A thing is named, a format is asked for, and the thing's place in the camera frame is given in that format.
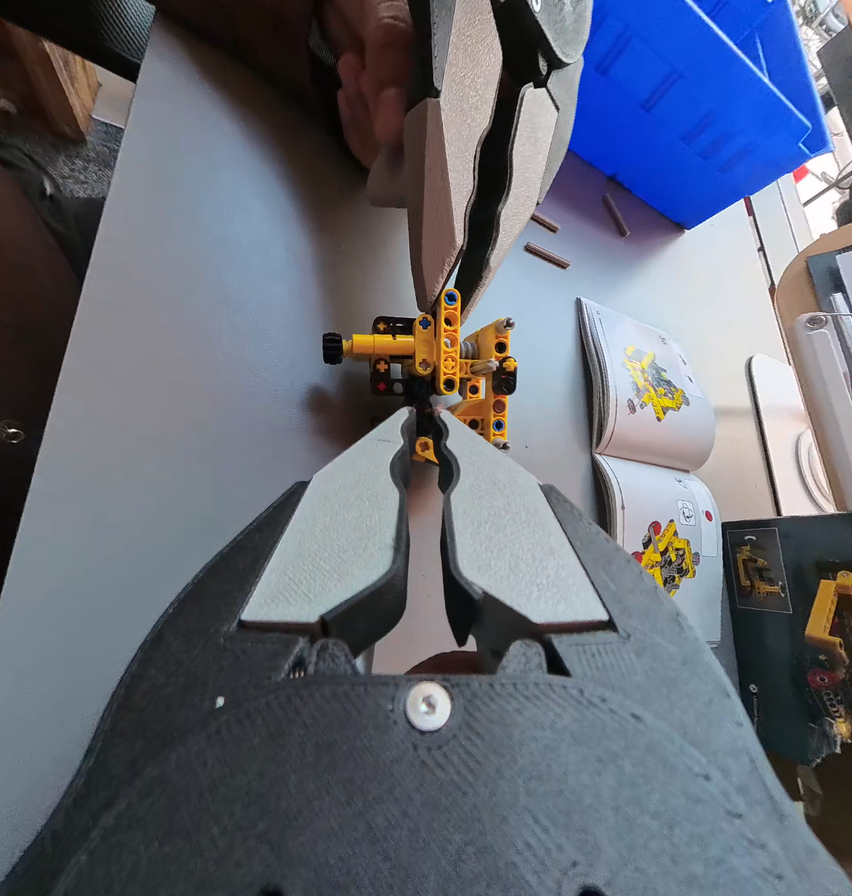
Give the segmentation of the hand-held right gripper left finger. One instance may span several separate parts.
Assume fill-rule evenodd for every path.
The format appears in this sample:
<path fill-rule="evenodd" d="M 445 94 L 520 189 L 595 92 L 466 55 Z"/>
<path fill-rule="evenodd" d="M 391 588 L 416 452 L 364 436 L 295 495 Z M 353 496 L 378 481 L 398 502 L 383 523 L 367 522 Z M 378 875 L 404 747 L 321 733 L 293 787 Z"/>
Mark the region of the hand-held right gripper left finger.
<path fill-rule="evenodd" d="M 403 408 L 304 483 L 239 624 L 344 643 L 357 658 L 404 614 L 413 410 Z"/>

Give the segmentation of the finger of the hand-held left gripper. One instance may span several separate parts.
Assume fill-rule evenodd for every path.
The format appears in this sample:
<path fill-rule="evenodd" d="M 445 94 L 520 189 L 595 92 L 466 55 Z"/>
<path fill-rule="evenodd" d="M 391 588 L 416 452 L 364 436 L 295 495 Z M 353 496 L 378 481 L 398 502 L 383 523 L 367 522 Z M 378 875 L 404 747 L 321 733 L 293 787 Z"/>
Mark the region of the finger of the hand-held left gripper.
<path fill-rule="evenodd" d="M 475 310 L 559 171 L 583 68 L 578 59 L 551 71 L 543 86 L 528 83 L 498 96 L 479 153 L 465 249 L 457 266 L 464 319 Z"/>
<path fill-rule="evenodd" d="M 409 2 L 413 42 L 403 140 L 382 151 L 371 204 L 407 212 L 417 305 L 446 287 L 472 312 L 492 278 L 509 172 L 510 78 L 503 2 Z"/>

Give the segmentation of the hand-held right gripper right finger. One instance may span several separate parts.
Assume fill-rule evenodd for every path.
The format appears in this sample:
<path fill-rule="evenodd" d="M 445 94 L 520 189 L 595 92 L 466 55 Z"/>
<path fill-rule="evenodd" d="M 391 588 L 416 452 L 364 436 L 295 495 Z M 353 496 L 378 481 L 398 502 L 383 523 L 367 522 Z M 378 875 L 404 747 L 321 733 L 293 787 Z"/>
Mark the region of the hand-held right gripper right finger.
<path fill-rule="evenodd" d="M 494 673 L 517 641 L 611 631 L 611 616 L 542 484 L 450 412 L 436 413 L 447 620 Z"/>

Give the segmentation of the yellow black lego vehicle model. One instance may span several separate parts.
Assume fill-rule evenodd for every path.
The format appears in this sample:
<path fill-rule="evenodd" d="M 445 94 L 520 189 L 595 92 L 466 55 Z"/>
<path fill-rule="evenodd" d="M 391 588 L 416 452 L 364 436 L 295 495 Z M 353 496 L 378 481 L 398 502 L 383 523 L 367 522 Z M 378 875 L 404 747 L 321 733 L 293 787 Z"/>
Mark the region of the yellow black lego vehicle model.
<path fill-rule="evenodd" d="M 501 452 L 511 448 L 509 405 L 518 383 L 511 354 L 515 322 L 502 317 L 469 336 L 462 335 L 463 301 L 445 289 L 431 311 L 417 317 L 378 316 L 370 332 L 344 339 L 322 336 L 326 364 L 365 362 L 375 396 L 400 397 L 416 412 L 412 460 L 438 464 L 433 399 L 453 399 L 448 412 Z"/>

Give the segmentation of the lego instruction booklet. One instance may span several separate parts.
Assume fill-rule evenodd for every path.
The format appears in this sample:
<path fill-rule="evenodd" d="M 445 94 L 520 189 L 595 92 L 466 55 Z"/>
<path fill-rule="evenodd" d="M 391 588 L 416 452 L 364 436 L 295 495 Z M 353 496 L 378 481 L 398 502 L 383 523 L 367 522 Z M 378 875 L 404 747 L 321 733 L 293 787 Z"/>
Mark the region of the lego instruction booklet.
<path fill-rule="evenodd" d="M 577 312 L 607 531 L 698 635 L 719 644 L 722 519 L 697 476 L 712 454 L 712 404 L 669 335 L 584 297 Z"/>

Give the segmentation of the dark lego set box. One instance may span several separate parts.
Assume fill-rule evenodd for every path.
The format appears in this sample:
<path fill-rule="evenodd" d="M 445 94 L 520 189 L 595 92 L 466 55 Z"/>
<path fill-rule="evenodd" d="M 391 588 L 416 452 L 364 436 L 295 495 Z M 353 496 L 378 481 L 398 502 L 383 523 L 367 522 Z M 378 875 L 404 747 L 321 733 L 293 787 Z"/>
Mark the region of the dark lego set box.
<path fill-rule="evenodd" d="M 723 523 L 723 555 L 747 714 L 852 880 L 852 511 Z"/>

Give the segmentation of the person's left hand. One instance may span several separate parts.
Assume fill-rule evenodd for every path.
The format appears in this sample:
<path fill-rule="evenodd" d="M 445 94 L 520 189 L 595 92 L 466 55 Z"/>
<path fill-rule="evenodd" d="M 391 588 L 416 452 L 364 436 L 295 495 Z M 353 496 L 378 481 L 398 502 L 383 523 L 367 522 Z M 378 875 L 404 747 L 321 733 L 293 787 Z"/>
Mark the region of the person's left hand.
<path fill-rule="evenodd" d="M 405 1 L 323 1 L 316 21 L 337 62 L 337 105 L 354 158 L 370 169 L 403 146 L 414 34 Z"/>

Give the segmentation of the blue plastic bin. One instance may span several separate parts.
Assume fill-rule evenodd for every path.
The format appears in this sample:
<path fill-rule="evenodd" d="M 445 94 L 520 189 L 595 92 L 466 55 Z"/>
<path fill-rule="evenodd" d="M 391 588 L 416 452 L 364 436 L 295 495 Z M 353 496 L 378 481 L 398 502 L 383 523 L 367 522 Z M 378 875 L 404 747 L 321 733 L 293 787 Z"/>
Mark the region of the blue plastic bin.
<path fill-rule="evenodd" d="M 833 149 L 790 3 L 596 1 L 569 148 L 690 230 Z"/>

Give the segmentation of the white metal post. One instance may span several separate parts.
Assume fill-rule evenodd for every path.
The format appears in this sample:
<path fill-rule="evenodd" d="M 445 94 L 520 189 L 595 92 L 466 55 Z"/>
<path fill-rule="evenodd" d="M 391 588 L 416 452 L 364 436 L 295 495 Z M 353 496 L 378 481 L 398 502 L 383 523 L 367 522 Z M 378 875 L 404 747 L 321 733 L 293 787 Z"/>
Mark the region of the white metal post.
<path fill-rule="evenodd" d="M 801 315 L 790 345 L 835 507 L 852 511 L 852 316 Z"/>

